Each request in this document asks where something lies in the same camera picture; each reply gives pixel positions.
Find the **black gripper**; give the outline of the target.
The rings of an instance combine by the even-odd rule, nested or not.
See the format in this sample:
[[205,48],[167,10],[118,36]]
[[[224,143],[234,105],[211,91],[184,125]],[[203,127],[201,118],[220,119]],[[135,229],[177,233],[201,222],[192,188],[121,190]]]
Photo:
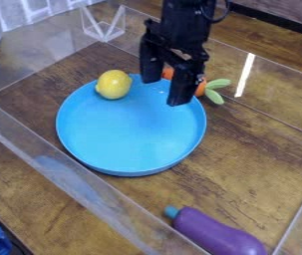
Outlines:
[[173,66],[165,103],[184,105],[191,101],[203,79],[203,50],[213,18],[216,0],[163,0],[160,19],[145,19],[145,33],[140,41],[140,74],[145,84],[160,79],[163,63],[175,65],[180,57],[172,50],[189,56],[188,62]]

